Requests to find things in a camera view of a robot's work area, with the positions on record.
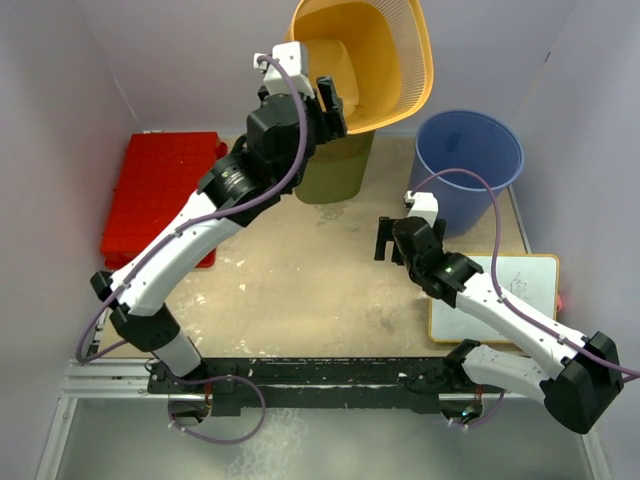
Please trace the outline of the yellow ribbed waste basket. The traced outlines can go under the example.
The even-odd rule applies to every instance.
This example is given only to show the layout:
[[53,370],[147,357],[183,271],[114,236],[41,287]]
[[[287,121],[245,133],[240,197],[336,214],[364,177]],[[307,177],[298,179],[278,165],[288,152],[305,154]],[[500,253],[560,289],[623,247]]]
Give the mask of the yellow ribbed waste basket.
[[333,79],[351,135],[414,115],[431,94],[434,62],[418,1],[301,1],[285,39],[306,47],[312,82]]

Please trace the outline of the red plastic tray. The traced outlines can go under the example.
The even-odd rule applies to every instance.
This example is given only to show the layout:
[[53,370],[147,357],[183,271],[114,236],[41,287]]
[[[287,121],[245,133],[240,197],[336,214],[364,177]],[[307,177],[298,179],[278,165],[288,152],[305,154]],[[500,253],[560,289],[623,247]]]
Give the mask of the red plastic tray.
[[215,132],[133,134],[102,235],[105,267],[118,270],[141,253],[227,153]]

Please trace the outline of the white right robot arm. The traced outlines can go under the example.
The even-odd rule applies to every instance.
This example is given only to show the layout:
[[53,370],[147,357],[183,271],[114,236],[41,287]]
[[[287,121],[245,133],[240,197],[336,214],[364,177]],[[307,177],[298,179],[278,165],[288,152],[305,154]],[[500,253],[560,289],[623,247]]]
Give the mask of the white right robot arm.
[[468,314],[504,336],[520,355],[463,340],[445,358],[446,383],[456,391],[495,386],[541,403],[562,426],[588,433],[624,388],[616,343],[587,336],[544,315],[494,282],[471,258],[447,252],[445,224],[420,217],[378,221],[374,258],[406,269],[431,299]]

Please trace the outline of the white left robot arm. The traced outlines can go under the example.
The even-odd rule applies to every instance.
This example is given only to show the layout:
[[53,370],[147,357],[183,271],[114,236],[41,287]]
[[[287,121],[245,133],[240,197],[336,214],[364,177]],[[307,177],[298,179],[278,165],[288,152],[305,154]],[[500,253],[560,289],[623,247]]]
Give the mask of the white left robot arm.
[[262,88],[259,98],[246,133],[171,223],[125,267],[91,279],[118,335],[160,360],[184,392],[202,387],[206,366],[171,314],[168,295],[206,255],[291,194],[317,146],[347,133],[343,102],[329,76],[318,78],[309,96]]

